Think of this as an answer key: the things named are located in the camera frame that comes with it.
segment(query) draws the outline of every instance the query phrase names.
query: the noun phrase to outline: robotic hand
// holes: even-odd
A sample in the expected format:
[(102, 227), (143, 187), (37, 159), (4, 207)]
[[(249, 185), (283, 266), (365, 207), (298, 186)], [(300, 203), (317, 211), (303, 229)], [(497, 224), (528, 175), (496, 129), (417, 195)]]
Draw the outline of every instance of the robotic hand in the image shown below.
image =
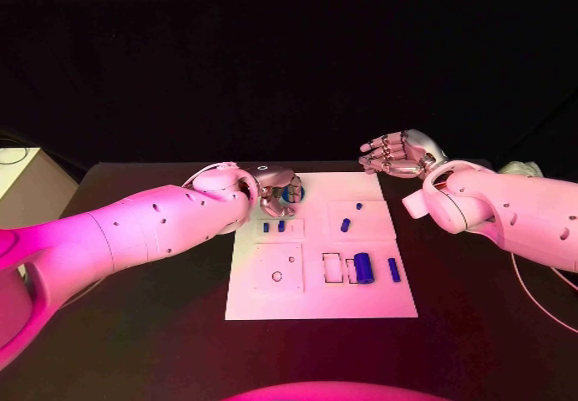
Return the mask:
[[(272, 166), (234, 163), (199, 171), (182, 187), (161, 186), (110, 206), (39, 226), (0, 230), (0, 369), (36, 337), (66, 300), (127, 267), (163, 259), (235, 231), (259, 205), (293, 216), (301, 181)], [(27, 284), (19, 275), (25, 265)]]
[(578, 272), (578, 185), (536, 174), (497, 174), (467, 161), (448, 161), (418, 130), (388, 134), (362, 145), (369, 174), (421, 177), (421, 189), (404, 199), (414, 219), (431, 215), (455, 234), (486, 236), (506, 251)]

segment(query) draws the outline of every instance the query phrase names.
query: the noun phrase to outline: blue battery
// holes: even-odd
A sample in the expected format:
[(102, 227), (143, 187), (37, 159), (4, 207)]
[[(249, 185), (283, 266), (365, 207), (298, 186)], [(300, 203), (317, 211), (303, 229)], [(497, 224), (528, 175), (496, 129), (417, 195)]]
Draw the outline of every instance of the blue battery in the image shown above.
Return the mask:
[(342, 230), (343, 232), (347, 232), (350, 222), (352, 222), (352, 221), (350, 221), (349, 219), (343, 219), (343, 222), (340, 223), (340, 230)]
[(401, 282), (398, 264), (395, 263), (395, 259), (392, 257), (388, 259), (388, 263), (389, 263), (389, 270), (392, 271), (394, 282)]
[(357, 283), (370, 284), (376, 279), (373, 278), (373, 271), (370, 270), (369, 255), (366, 253), (357, 253), (353, 256), (353, 263)]

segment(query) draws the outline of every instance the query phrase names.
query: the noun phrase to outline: small blue object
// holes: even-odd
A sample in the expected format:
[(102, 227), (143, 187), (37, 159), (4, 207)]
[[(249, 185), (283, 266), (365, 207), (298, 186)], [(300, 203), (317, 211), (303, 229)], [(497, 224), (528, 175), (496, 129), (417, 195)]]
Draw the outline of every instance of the small blue object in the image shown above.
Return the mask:
[(395, 263), (395, 259), (392, 257), (388, 259), (388, 263), (389, 263), (389, 270), (392, 271), (394, 282), (401, 282), (398, 264)]
[[(285, 202), (295, 203), (295, 202), (290, 202), (290, 186), (285, 186), (283, 188), (281, 198)], [(301, 187), (301, 200), (300, 201), (303, 201), (303, 200), (304, 200), (304, 188)]]
[(376, 279), (373, 278), (373, 271), (370, 270), (369, 255), (366, 253), (357, 253), (353, 256), (353, 263), (357, 283), (370, 284)]
[(343, 222), (340, 223), (340, 230), (342, 230), (343, 232), (347, 232), (350, 222), (352, 222), (352, 221), (350, 221), (349, 219), (343, 219)]

